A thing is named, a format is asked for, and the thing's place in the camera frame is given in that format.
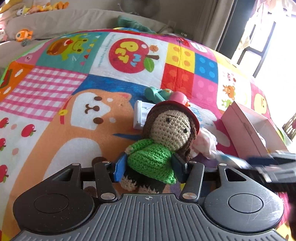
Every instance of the hat brim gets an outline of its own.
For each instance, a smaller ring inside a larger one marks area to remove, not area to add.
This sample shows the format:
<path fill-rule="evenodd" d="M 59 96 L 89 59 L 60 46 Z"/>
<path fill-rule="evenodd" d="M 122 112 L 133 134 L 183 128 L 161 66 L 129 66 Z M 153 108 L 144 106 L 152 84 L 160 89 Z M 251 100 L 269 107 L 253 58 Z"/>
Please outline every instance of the hat brim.
<path fill-rule="evenodd" d="M 152 107 L 152 109 L 149 111 L 147 118 L 153 113 L 153 109 L 159 106 L 165 106 L 165 105 L 175 105 L 178 107 L 178 109 L 180 109 L 182 112 L 184 112 L 186 115 L 189 115 L 195 125 L 195 129 L 196 129 L 196 134 L 198 134 L 199 130 L 200 130 L 200 122 L 198 121 L 196 115 L 185 105 L 177 102 L 177 101 L 173 101 L 173 100 L 166 100 L 166 101 L 162 101 L 157 103 L 155 106 Z"/>

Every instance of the green crochet sweater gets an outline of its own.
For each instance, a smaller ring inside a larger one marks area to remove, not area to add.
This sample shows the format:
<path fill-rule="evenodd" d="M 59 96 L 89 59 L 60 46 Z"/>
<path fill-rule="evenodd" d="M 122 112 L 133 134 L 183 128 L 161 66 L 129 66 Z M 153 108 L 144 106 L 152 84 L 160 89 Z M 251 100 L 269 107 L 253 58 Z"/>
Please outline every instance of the green crochet sweater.
<path fill-rule="evenodd" d="M 152 139 L 139 140 L 131 147 L 127 161 L 130 168 L 167 184 L 176 183 L 170 164 L 173 152 L 161 144 L 154 143 Z"/>

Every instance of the doll head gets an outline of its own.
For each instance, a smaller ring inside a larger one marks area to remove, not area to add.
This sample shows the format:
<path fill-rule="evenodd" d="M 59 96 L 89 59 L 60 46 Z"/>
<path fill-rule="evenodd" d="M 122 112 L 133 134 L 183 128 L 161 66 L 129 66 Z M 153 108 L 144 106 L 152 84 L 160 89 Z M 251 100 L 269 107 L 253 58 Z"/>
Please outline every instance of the doll head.
<path fill-rule="evenodd" d="M 191 143 L 198 131 L 198 120 L 190 109 L 175 101 L 164 101 L 148 113 L 143 138 L 153 139 L 188 161 Z"/>

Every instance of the pink toy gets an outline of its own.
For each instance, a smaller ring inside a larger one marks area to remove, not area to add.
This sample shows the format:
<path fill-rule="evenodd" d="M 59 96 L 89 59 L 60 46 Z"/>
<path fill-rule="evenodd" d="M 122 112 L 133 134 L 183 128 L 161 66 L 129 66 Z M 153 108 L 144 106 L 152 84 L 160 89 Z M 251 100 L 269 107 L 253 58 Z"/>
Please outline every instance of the pink toy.
<path fill-rule="evenodd" d="M 188 103 L 188 99 L 186 97 L 186 95 L 184 95 L 182 92 L 180 91 L 175 91 L 173 92 L 168 100 L 174 100 L 176 102 L 179 102 L 185 106 L 190 106 L 190 104 Z"/>

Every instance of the doll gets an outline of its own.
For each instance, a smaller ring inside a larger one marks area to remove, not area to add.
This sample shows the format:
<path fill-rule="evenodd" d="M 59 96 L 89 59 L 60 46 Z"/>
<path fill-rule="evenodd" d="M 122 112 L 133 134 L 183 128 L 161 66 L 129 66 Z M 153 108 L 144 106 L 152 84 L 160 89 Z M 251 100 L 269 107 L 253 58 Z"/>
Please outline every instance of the doll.
<path fill-rule="evenodd" d="M 148 113 L 141 140 L 126 149 L 127 169 L 120 182 L 128 191 L 162 193 L 176 183 L 171 156 L 178 153 L 189 161 L 192 141 L 199 131 L 194 113 L 176 101 L 156 104 Z"/>

